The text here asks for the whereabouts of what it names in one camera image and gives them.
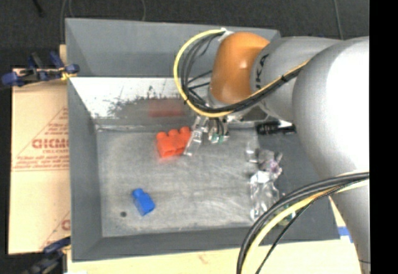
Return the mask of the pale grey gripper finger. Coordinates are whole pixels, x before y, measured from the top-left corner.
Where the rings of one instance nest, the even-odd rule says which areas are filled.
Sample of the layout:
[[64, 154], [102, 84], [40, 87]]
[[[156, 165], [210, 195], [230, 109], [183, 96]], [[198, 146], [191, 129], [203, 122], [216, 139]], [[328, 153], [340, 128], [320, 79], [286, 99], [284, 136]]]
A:
[[192, 157], [197, 153], [203, 141], [203, 132], [201, 130], [194, 130], [186, 144], [183, 154]]

